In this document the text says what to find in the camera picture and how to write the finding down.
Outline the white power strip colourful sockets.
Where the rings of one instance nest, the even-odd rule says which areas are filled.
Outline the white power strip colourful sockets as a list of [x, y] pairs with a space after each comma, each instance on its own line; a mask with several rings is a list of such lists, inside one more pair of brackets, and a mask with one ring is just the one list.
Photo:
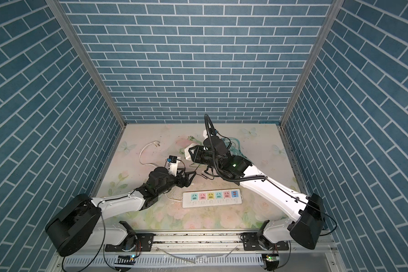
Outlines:
[[182, 207], [184, 209], [240, 204], [242, 204], [242, 198], [239, 189], [184, 192], [182, 195]]

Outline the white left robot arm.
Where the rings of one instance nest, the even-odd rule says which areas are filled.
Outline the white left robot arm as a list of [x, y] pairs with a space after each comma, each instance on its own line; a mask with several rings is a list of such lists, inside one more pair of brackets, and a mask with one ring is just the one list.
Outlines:
[[70, 256], [88, 242], [102, 218], [146, 210], [172, 188], [189, 187], [195, 176], [195, 171], [180, 170], [173, 175], [166, 168], [157, 167], [149, 173], [148, 180], [132, 192], [106, 198], [79, 194], [52, 217], [45, 232], [60, 256]]

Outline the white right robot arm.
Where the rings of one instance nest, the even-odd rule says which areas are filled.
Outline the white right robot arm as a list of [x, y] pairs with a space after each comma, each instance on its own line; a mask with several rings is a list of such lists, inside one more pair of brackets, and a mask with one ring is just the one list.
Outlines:
[[293, 240], [302, 247], [315, 249], [325, 223], [323, 199], [317, 194], [296, 192], [264, 174], [247, 158], [231, 154], [208, 114], [204, 115], [204, 122], [203, 144], [187, 147], [187, 159], [207, 165], [224, 181], [261, 195], [288, 217], [285, 221], [263, 223], [257, 233], [261, 245], [268, 247]]

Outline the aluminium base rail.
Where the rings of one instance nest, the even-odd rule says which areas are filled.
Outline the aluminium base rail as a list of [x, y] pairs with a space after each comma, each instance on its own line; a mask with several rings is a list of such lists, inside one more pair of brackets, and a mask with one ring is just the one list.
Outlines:
[[262, 246], [253, 231], [138, 234], [136, 249], [83, 248], [57, 257], [49, 272], [344, 272], [334, 241], [322, 237], [314, 250], [295, 241]]

